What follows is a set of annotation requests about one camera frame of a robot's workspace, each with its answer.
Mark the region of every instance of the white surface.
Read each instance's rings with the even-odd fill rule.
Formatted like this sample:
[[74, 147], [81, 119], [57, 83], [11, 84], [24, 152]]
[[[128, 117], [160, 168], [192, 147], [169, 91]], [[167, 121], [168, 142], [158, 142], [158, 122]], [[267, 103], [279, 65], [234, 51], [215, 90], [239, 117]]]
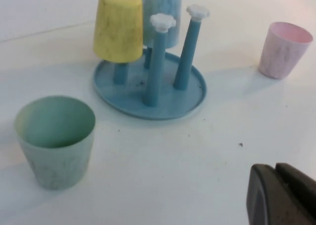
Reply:
[[[316, 0], [183, 7], [192, 3], [212, 11], [194, 60], [209, 92], [199, 111], [180, 120], [131, 118], [97, 96], [93, 25], [0, 44], [1, 225], [245, 225], [254, 163], [287, 162], [316, 179], [316, 44], [284, 81], [256, 71], [271, 22], [316, 35]], [[189, 20], [183, 12], [180, 44], [170, 52], [181, 53]], [[36, 184], [12, 130], [24, 104], [51, 94], [82, 99], [97, 116], [89, 170], [61, 192]]]
[[156, 31], [160, 33], [166, 33], [171, 27], [176, 26], [176, 20], [172, 15], [162, 13], [152, 15], [150, 22], [156, 28]]
[[206, 7], [198, 4], [189, 5], [187, 7], [187, 12], [191, 15], [191, 19], [197, 22], [209, 17], [209, 10]]
[[98, 0], [0, 0], [0, 42], [95, 20]]

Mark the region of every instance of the blue tray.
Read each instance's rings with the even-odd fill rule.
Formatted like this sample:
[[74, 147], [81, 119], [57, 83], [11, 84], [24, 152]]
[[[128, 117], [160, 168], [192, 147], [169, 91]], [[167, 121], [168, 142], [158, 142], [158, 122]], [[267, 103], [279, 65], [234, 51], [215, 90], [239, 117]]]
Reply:
[[115, 109], [142, 119], [168, 120], [180, 118], [198, 107], [206, 96], [206, 83], [201, 73], [192, 66], [188, 89], [180, 91], [173, 87], [180, 58], [165, 55], [159, 103], [148, 107], [143, 103], [148, 70], [144, 68], [143, 56], [129, 64], [128, 80], [123, 85], [114, 84], [114, 64], [101, 61], [94, 73], [94, 86], [98, 94]]

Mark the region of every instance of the upside-down cup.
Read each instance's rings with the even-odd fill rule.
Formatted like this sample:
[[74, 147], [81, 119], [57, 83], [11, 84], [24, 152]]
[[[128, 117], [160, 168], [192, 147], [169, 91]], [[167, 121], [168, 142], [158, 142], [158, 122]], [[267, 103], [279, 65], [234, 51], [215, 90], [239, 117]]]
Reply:
[[285, 22], [272, 23], [263, 47], [259, 71], [270, 78], [287, 77], [312, 42], [313, 36], [299, 26]]
[[93, 50], [99, 58], [114, 63], [129, 63], [142, 56], [142, 0], [99, 0]]

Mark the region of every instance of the cup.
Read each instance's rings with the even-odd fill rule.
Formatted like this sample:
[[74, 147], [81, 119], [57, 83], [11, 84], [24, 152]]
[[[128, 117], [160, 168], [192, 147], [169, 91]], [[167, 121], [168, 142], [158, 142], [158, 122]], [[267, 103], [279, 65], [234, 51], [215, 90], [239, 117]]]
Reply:
[[168, 30], [166, 48], [172, 48], [179, 42], [182, 0], [143, 0], [144, 45], [153, 48], [156, 30], [150, 22], [152, 15], [163, 13], [173, 16], [176, 26]]
[[93, 144], [95, 115], [80, 100], [49, 96], [18, 113], [14, 128], [38, 183], [66, 189], [84, 176]]
[[142, 0], [99, 0], [94, 53], [114, 63], [128, 63], [143, 54]]
[[305, 29], [285, 22], [272, 23], [263, 47], [259, 71], [270, 78], [287, 77], [313, 42]]

